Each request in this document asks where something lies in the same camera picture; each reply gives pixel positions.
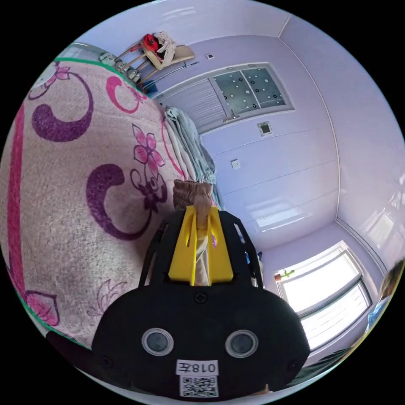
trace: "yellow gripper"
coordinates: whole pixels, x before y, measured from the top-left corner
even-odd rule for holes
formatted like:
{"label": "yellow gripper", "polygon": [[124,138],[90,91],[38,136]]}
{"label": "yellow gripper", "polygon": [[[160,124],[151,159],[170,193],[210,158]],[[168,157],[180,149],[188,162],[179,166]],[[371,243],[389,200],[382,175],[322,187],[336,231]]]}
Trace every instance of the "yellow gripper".
{"label": "yellow gripper", "polygon": [[[191,286],[195,281],[195,262],[197,249],[197,218],[194,206],[186,208],[183,224],[177,239],[172,263],[169,270],[169,278],[173,281],[189,282]],[[233,271],[224,232],[217,207],[211,207],[208,214],[208,274],[210,285],[222,283],[233,279]],[[212,236],[216,240],[213,246]]]}

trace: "pink blanket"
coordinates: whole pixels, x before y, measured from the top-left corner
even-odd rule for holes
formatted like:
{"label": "pink blanket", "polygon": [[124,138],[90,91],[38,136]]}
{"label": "pink blanket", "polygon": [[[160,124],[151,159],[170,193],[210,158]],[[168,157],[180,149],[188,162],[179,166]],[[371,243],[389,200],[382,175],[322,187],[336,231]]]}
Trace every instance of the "pink blanket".
{"label": "pink blanket", "polygon": [[0,242],[25,306],[90,347],[106,308],[137,287],[184,174],[153,101],[104,65],[54,67],[8,135]]}

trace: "wooden chair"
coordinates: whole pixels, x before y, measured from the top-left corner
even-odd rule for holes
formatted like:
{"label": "wooden chair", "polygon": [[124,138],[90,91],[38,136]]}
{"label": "wooden chair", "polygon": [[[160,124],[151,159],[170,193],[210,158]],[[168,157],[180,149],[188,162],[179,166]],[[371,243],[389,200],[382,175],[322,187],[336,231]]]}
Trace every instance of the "wooden chair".
{"label": "wooden chair", "polygon": [[[161,59],[156,55],[156,53],[151,50],[151,48],[147,45],[147,43],[142,39],[139,43],[133,45],[131,48],[127,49],[124,53],[122,53],[120,56],[117,57],[116,60],[121,59],[123,56],[130,52],[134,52],[137,49],[142,48],[142,54],[136,57],[134,60],[131,60],[131,62],[127,63],[125,66],[123,66],[119,72],[124,70],[126,67],[132,65],[132,63],[135,63],[136,61],[142,59],[142,58],[147,58],[146,61],[141,63],[136,70],[139,72],[143,67],[145,67],[148,62],[150,62],[154,67],[155,70],[148,74],[146,77],[144,77],[139,84],[145,82],[148,80],[152,75],[154,75],[156,72],[159,70],[162,70],[164,67],[162,66],[162,61]],[[174,53],[173,60],[170,62],[169,66],[174,65],[175,63],[179,62],[184,62],[189,59],[193,59],[195,57],[194,52],[186,45],[178,45],[176,47],[176,51]]]}

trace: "window frame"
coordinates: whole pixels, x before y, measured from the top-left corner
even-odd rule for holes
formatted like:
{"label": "window frame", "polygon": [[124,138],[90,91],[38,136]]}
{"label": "window frame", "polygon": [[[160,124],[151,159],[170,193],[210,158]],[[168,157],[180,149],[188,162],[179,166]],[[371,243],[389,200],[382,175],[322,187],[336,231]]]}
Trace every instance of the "window frame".
{"label": "window frame", "polygon": [[257,117],[257,116],[260,116],[260,115],[278,113],[278,112],[281,112],[281,111],[293,111],[295,109],[292,102],[291,102],[290,97],[287,94],[287,91],[285,90],[285,88],[282,85],[280,79],[277,77],[275,71],[272,69],[272,67],[270,66],[269,63],[246,63],[246,64],[241,64],[241,65],[229,66],[229,67],[226,67],[224,69],[213,70],[212,72],[210,72],[210,75],[209,75],[208,79],[209,79],[210,83],[213,85],[214,91],[215,91],[216,95],[218,96],[218,98],[220,99],[221,104],[224,107],[224,110],[225,110],[225,113],[226,113],[227,117],[232,117],[232,111],[229,108],[229,106],[228,106],[227,102],[225,101],[224,97],[222,96],[221,89],[216,84],[216,80],[214,79],[214,77],[226,74],[228,72],[240,72],[242,74],[242,76],[244,77],[247,85],[251,89],[251,85],[250,85],[249,81],[247,80],[247,78],[245,77],[245,74],[243,73],[244,70],[248,70],[248,69],[266,69],[267,72],[269,73],[271,79],[273,80],[274,84],[277,86],[278,90],[280,91],[280,94],[283,97],[285,105],[280,105],[280,106],[277,106],[277,107],[259,108],[258,110],[252,110],[252,111],[249,111],[249,112],[245,112],[245,113],[239,114],[238,117],[236,117],[235,119],[232,119],[230,121],[234,122],[234,121],[237,121],[239,119],[252,118],[252,117]]}
{"label": "window frame", "polygon": [[[273,80],[274,84],[277,86],[278,90],[280,91],[280,94],[283,97],[285,105],[259,108],[254,111],[237,114],[235,117],[233,117],[232,111],[231,111],[230,107],[228,106],[224,96],[222,95],[221,89],[219,88],[218,84],[216,83],[216,80],[214,79],[214,77],[228,73],[228,72],[235,72],[235,71],[242,72],[243,70],[247,70],[247,69],[266,69],[267,72],[269,73],[271,79]],[[222,123],[216,123],[216,124],[213,124],[212,126],[210,125],[210,126],[204,127],[201,133],[215,130],[228,123],[237,122],[242,119],[250,119],[250,118],[255,118],[255,117],[259,117],[259,116],[263,116],[263,115],[269,115],[269,114],[279,113],[279,112],[283,112],[283,111],[294,111],[295,110],[294,104],[292,103],[292,100],[289,97],[282,82],[278,78],[274,69],[271,67],[270,63],[267,63],[267,62],[243,63],[243,64],[239,64],[239,65],[233,65],[233,66],[223,67],[223,68],[216,69],[216,70],[211,70],[204,74],[195,76],[188,80],[185,80],[175,86],[172,86],[172,87],[164,90],[162,93],[157,94],[155,97],[153,97],[153,99],[159,102],[160,100],[162,100],[166,97],[169,97],[170,95],[172,95],[174,93],[180,92],[183,89],[185,89],[189,86],[192,86],[200,81],[204,81],[204,80],[208,80],[210,82],[210,84],[212,85],[214,92],[217,95],[218,100],[220,101],[220,103],[224,109],[226,118],[223,120]]]}
{"label": "window frame", "polygon": [[335,293],[331,294],[329,297],[319,301],[318,303],[297,312],[297,315],[299,316],[300,320],[306,319],[314,314],[316,314],[319,311],[322,311],[324,309],[326,309],[327,307],[329,307],[330,305],[336,303],[337,301],[339,301],[339,299],[341,299],[345,294],[347,294],[351,289],[353,289],[355,286],[359,286],[362,293],[364,294],[364,297],[366,299],[367,302],[367,307],[366,309],[353,321],[350,323],[350,325],[348,325],[345,329],[343,329],[342,331],[340,331],[339,334],[337,334],[336,336],[334,336],[333,338],[329,339],[328,341],[323,342],[321,345],[311,349],[311,353],[318,351],[319,349],[329,345],[331,342],[338,340],[342,335],[344,335],[351,327],[353,327],[353,325],[358,322],[363,316],[364,314],[372,307],[373,305],[373,300],[371,298],[371,295],[367,289],[366,283],[363,279],[363,273],[364,273],[364,268],[363,266],[360,264],[360,262],[358,261],[358,259],[355,257],[355,255],[353,254],[353,252],[350,250],[350,248],[344,244],[344,243],[339,243],[335,246],[333,246],[330,249],[327,249],[325,252],[323,252],[325,255],[327,255],[328,253],[332,253],[333,251],[338,251],[340,250],[340,252],[334,256],[332,259],[328,260],[327,262],[314,267],[313,269],[297,275],[296,277],[293,277],[291,279],[286,279],[286,280],[282,280],[280,282],[277,282],[277,288],[278,288],[278,292],[280,294],[280,297],[282,299],[284,299],[286,302],[288,302],[287,300],[287,295],[285,293],[285,289],[284,289],[284,284],[288,283],[288,282],[292,282],[293,280],[297,280],[298,278],[301,277],[305,277],[306,275],[313,273],[319,269],[321,269],[324,266],[327,266],[329,263],[337,260],[339,257],[342,257],[344,255],[347,255],[348,259],[350,260],[350,262],[352,263],[352,265],[355,267],[355,269],[358,272],[358,275],[353,278],[350,282],[348,282],[346,285],[344,285],[342,288],[340,288],[339,290],[337,290]]}

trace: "camera lens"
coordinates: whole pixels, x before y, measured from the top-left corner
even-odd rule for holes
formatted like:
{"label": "camera lens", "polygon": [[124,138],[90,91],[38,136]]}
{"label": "camera lens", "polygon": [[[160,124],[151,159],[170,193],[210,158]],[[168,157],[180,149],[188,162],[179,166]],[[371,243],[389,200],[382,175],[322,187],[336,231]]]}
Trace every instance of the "camera lens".
{"label": "camera lens", "polygon": [[153,328],[147,330],[142,336],[143,348],[153,356],[166,356],[174,346],[173,338],[169,332]]}
{"label": "camera lens", "polygon": [[225,348],[228,354],[236,358],[252,355],[259,344],[257,336],[248,330],[238,330],[227,338]]}
{"label": "camera lens", "polygon": [[162,333],[151,333],[146,339],[146,344],[153,351],[162,352],[169,346],[169,341]]}

